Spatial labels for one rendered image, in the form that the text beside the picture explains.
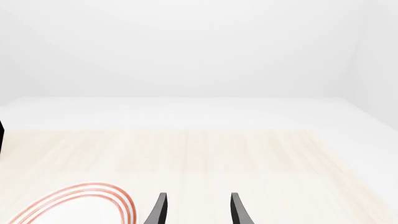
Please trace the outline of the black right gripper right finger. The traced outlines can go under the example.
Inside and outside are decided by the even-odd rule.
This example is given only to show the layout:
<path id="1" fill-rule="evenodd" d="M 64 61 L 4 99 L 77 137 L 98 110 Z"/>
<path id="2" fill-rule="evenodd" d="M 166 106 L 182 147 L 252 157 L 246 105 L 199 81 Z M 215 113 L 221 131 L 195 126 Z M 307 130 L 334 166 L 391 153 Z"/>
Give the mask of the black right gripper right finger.
<path id="1" fill-rule="evenodd" d="M 254 224 L 236 192 L 231 194 L 230 210 L 233 224 Z"/>

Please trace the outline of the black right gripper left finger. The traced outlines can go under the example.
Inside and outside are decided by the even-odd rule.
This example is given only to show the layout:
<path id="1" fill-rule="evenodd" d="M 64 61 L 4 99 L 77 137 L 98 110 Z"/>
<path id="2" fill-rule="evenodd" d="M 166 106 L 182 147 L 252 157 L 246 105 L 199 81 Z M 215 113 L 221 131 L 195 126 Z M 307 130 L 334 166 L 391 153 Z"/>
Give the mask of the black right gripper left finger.
<path id="1" fill-rule="evenodd" d="M 144 224 L 165 224 L 167 218 L 167 209 L 167 194 L 162 192 L 159 194 L 159 197 Z"/>

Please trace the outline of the white plate with red rings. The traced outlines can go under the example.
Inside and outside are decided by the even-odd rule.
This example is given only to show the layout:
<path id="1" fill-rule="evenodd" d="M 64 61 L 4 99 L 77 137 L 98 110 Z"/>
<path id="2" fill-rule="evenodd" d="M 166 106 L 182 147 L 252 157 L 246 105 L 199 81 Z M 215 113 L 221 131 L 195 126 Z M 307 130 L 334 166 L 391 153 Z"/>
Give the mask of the white plate with red rings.
<path id="1" fill-rule="evenodd" d="M 39 188 L 25 201 L 0 197 L 0 224 L 137 224 L 137 208 L 119 186 L 84 182 Z"/>

